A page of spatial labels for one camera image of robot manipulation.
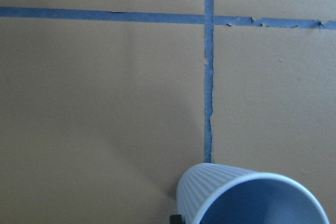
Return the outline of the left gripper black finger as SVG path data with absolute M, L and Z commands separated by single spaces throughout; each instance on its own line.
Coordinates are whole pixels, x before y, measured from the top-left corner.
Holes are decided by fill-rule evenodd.
M 185 224 L 182 215 L 170 215 L 169 224 Z

